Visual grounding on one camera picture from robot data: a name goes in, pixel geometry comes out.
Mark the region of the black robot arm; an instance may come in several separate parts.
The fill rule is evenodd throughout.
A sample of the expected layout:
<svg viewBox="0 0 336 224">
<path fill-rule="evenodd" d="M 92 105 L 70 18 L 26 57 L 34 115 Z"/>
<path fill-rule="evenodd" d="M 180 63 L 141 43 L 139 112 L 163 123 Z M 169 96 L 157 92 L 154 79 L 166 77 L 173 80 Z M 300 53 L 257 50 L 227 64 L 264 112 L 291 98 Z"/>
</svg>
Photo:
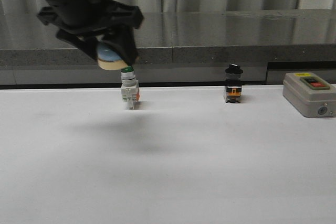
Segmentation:
<svg viewBox="0 0 336 224">
<path fill-rule="evenodd" d="M 137 6 L 114 0 L 45 0 L 37 17 L 58 27 L 56 37 L 97 61 L 102 69 L 118 70 L 138 58 L 134 29 L 143 15 Z"/>
</svg>

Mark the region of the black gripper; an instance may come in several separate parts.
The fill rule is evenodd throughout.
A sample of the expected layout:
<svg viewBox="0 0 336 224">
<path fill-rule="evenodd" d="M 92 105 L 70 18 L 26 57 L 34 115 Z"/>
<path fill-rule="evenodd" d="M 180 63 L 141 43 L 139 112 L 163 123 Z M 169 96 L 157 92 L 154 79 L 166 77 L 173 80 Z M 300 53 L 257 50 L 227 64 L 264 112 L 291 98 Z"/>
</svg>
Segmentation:
<svg viewBox="0 0 336 224">
<path fill-rule="evenodd" d="M 44 24 L 59 28 L 56 38 L 97 61 L 99 36 L 131 66 L 138 57 L 133 30 L 143 22 L 137 6 L 113 0 L 45 0 L 47 7 L 38 13 Z"/>
</svg>

